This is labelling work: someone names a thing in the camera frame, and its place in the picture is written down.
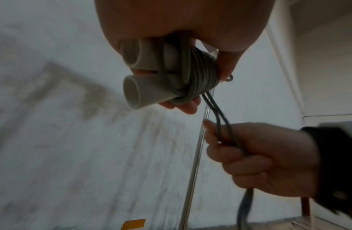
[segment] hand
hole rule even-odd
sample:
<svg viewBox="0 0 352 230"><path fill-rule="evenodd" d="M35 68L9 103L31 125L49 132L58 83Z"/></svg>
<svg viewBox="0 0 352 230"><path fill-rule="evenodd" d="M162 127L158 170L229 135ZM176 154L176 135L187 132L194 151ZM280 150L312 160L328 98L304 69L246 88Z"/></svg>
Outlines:
<svg viewBox="0 0 352 230"><path fill-rule="evenodd" d="M222 163L237 186L286 197L316 195L320 158L309 134L262 123L233 124L234 133L252 154L243 157L240 149L218 142L216 124L209 120L203 124L208 156ZM232 144L224 125L222 138Z"/></svg>
<svg viewBox="0 0 352 230"><path fill-rule="evenodd" d="M95 0L103 32L119 52L126 39L187 32L219 49L219 77L226 80L265 28L275 0ZM194 114L200 98L177 106ZM166 108L175 108L165 102Z"/></svg>

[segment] cord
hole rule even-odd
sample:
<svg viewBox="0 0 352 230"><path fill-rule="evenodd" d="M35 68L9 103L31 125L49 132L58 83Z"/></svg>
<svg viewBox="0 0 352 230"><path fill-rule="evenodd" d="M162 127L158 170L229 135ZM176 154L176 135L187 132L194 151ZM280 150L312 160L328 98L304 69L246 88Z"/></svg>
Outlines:
<svg viewBox="0 0 352 230"><path fill-rule="evenodd" d="M193 98L202 95L206 104L215 114L218 140L225 143L221 136L221 117L225 123L229 135L234 141L235 147L241 149L244 156L250 156L250 153L241 145L239 139L233 132L229 121L226 119L209 92L211 89L216 87L220 81L217 74L216 59L196 47L191 47L187 37L180 36L179 40L181 51L181 77L184 83L189 81L189 85L186 90L178 90L172 84L164 64L164 38L154 38L155 50L157 52L157 62L159 63L158 74L160 74L160 76L164 79L164 82L169 87L169 90L179 96L178 98L170 100L170 102L175 105L182 105L191 101ZM233 76L231 75L227 81L232 80ZM236 227L238 230L251 230L251 227L247 222L247 218L252 207L253 194L253 189L247 189L240 203L236 216Z"/></svg>

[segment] cable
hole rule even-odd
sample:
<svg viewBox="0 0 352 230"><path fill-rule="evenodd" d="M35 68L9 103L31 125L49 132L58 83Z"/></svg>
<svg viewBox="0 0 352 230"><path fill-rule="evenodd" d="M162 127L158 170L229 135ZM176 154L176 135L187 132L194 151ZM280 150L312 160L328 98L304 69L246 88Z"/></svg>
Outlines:
<svg viewBox="0 0 352 230"><path fill-rule="evenodd" d="M191 101L193 98L202 95L206 104L210 107L216 117L217 138L220 142L225 143L221 136L221 119L224 121L229 135L234 141L235 147L239 148L244 156L250 156L250 153L241 145L239 139L232 130L229 121L210 94L210 90L219 83L217 74L216 59L210 54L189 45L187 37L179 37L181 51L181 77L182 80L189 81L186 90L180 91L174 87L168 77L168 73L164 64L163 44L164 38L154 38L155 50L157 52L158 74L164 79L165 84L174 94L179 95L178 98L170 100L172 104L182 105ZM251 230L247 218L253 203L253 189L247 189L240 203L236 216L236 227L238 230Z"/></svg>

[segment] jacket sleeve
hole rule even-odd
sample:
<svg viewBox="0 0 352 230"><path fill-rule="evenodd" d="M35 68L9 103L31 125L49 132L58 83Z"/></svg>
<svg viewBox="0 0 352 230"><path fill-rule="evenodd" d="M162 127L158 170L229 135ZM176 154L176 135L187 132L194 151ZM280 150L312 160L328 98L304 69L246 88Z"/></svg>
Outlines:
<svg viewBox="0 0 352 230"><path fill-rule="evenodd" d="M352 128L348 125L304 127L315 140L321 157L319 189L315 201L352 218Z"/></svg>

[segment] orange tape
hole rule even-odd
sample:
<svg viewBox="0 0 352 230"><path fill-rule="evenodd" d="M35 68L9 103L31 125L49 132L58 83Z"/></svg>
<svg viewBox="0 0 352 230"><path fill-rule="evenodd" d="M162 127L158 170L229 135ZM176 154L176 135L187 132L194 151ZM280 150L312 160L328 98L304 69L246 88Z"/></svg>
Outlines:
<svg viewBox="0 0 352 230"><path fill-rule="evenodd" d="M145 224L145 219L141 220L133 220L133 221L125 221L122 230L130 230L130 229L136 229L136 228L142 228L144 227Z"/></svg>

